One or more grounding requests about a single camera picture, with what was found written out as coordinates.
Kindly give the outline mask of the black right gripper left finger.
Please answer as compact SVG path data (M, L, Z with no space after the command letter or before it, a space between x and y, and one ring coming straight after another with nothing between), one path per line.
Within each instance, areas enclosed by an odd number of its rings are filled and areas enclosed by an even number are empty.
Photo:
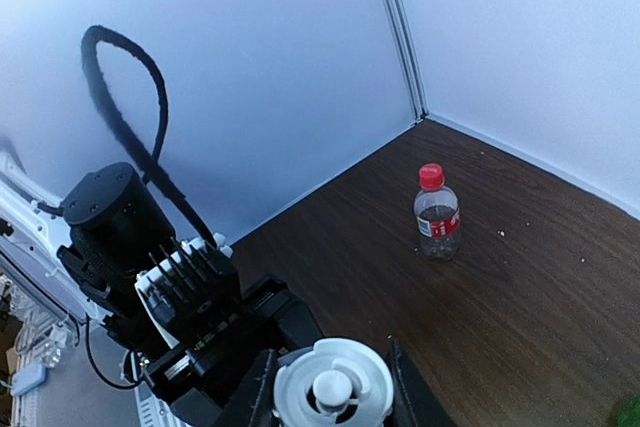
M261 351L214 422L214 427L276 426L272 409L278 368L277 352L272 349Z

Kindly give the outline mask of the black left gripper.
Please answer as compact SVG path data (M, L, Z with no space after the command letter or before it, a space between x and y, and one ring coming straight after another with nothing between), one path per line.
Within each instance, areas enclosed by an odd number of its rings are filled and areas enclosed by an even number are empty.
M242 296L230 324L195 344L170 348L144 379L171 413L190 426L214 426L258 354L311 346L320 327L306 303L285 282L266 276Z

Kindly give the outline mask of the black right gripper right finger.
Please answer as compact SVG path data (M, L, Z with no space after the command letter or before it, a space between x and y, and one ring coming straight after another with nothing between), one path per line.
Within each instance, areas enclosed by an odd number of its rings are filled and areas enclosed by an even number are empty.
M385 362L393 381L392 412L385 426L457 427L432 389L422 377L409 354L391 340Z

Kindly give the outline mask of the white nozzle bottle cap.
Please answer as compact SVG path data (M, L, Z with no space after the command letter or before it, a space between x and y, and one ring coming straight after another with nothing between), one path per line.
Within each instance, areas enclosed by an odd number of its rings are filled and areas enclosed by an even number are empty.
M280 426L382 426L394 386L383 358L347 338L325 338L279 361L273 417Z

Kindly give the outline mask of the clear bottle red label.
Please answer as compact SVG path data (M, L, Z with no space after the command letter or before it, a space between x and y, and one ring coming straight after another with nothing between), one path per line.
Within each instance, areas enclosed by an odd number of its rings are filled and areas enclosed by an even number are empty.
M446 182L436 191L425 191L420 187L413 202L413 210L424 254L431 260L451 260L462 240L456 193Z

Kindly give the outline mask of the red bottle cap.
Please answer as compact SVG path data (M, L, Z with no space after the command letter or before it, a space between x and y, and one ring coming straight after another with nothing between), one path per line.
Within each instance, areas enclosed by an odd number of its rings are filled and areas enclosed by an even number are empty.
M419 185L425 191L436 191L445 185L443 168L437 163L428 163L419 169Z

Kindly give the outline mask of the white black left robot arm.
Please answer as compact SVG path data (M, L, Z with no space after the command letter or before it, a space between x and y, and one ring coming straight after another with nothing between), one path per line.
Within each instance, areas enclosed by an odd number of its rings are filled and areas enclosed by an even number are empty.
M58 198L3 152L1 234L137 354L140 382L193 426L271 425L278 355L322 338L284 282L243 290L221 238L179 240L125 162Z

